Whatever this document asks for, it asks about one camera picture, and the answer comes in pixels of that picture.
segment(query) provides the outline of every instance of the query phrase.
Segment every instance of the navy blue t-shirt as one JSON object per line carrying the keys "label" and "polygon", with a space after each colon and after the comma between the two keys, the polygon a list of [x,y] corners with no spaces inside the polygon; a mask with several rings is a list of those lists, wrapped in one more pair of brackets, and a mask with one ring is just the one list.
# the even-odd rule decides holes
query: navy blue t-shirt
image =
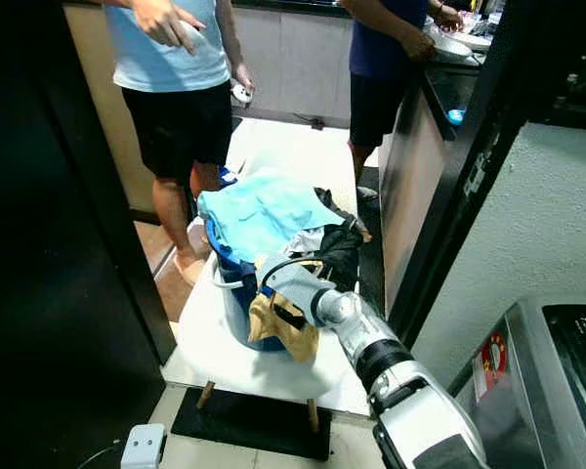
{"label": "navy blue t-shirt", "polygon": [[[428,0],[380,0],[402,20],[423,27]],[[410,70],[410,60],[396,39],[354,20],[350,72],[375,80],[387,81]]]}

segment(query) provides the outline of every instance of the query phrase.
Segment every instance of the wooden stool leg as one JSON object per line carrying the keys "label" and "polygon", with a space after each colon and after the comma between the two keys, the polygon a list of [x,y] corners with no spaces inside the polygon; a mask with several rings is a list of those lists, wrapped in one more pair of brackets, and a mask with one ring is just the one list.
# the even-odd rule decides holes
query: wooden stool leg
{"label": "wooden stool leg", "polygon": [[206,383],[206,386],[204,386],[204,389],[202,389],[202,394],[199,397],[199,400],[197,401],[197,404],[195,405],[197,408],[203,408],[204,405],[206,404],[206,401],[208,401],[208,398],[211,397],[211,394],[213,394],[213,389],[215,388],[215,383],[213,381],[209,381],[208,383]]}
{"label": "wooden stool leg", "polygon": [[316,402],[314,399],[307,400],[309,405],[309,420],[311,421],[311,430],[313,433],[319,433],[319,415],[316,412]]}

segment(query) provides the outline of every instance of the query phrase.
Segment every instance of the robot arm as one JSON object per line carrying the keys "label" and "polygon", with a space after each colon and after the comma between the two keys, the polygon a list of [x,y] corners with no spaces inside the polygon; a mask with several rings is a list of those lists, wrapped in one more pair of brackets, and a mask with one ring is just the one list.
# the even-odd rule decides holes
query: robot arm
{"label": "robot arm", "polygon": [[487,467],[471,419],[360,295],[283,256],[268,259],[257,278],[337,334],[378,417],[373,435],[388,468]]}

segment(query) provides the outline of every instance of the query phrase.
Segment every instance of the human arm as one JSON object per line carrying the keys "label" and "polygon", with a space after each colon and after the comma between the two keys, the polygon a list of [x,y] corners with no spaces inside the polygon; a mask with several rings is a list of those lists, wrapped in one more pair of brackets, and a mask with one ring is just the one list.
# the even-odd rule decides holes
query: human arm
{"label": "human arm", "polygon": [[184,46],[193,54],[193,43],[180,21],[186,21],[197,29],[206,26],[190,12],[173,4],[170,0],[98,0],[111,7],[128,8],[135,14],[139,27],[160,44]]}
{"label": "human arm", "polygon": [[443,29],[458,31],[465,25],[462,17],[456,10],[444,5],[440,0],[429,0],[430,16]]}
{"label": "human arm", "polygon": [[243,85],[247,91],[254,93],[254,81],[243,59],[243,54],[241,54],[241,43],[236,34],[232,3],[230,0],[217,0],[215,8],[217,24],[222,31],[224,50],[226,51],[232,69],[232,77]]}
{"label": "human arm", "polygon": [[358,21],[396,39],[411,60],[422,62],[434,53],[434,41],[430,37],[394,15],[380,0],[340,0],[340,3]]}

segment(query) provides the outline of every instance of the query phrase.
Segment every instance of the human hand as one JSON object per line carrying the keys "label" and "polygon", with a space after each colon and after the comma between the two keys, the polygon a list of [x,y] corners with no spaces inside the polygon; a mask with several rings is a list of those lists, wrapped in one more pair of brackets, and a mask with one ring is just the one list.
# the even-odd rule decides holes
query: human hand
{"label": "human hand", "polygon": [[434,40],[415,26],[408,29],[400,42],[406,55],[413,62],[425,62],[435,53]]}
{"label": "human hand", "polygon": [[132,10],[139,27],[154,41],[166,46],[184,46],[191,54],[194,53],[193,43],[180,20],[200,30],[206,27],[170,0],[133,0]]}
{"label": "human hand", "polygon": [[232,67],[232,77],[243,85],[250,94],[254,94],[256,87],[254,86],[254,80],[252,80],[252,75],[250,75],[250,71],[245,62],[241,62]]}
{"label": "human hand", "polygon": [[451,7],[442,5],[434,18],[443,31],[459,31],[465,25],[460,14]]}

